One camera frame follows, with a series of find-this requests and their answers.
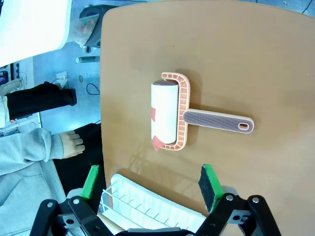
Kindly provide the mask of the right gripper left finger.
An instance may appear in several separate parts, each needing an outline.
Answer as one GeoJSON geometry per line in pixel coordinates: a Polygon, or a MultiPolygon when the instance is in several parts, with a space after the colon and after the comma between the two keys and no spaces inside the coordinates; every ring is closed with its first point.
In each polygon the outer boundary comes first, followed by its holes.
{"type": "Polygon", "coordinates": [[[79,195],[61,204],[53,199],[41,202],[30,235],[65,236],[75,229],[86,236],[109,235],[109,229],[97,216],[101,194],[101,169],[93,165],[79,195]]]}

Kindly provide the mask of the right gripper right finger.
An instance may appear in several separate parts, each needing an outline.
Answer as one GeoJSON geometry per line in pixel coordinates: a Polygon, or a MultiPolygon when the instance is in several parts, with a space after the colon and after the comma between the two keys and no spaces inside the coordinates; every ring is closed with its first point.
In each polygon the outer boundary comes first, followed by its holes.
{"type": "Polygon", "coordinates": [[[220,236],[228,224],[238,225],[245,236],[281,235],[264,197],[251,195],[245,200],[225,192],[210,164],[202,165],[198,184],[209,215],[197,236],[220,236]]]}

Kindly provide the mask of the person's left hand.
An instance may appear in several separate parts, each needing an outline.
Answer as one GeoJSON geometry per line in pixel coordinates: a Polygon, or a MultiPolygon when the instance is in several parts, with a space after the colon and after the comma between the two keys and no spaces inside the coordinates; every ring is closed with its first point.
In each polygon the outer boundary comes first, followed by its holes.
{"type": "Polygon", "coordinates": [[[63,145],[63,159],[75,157],[85,150],[83,140],[75,131],[59,133],[63,145]]]}

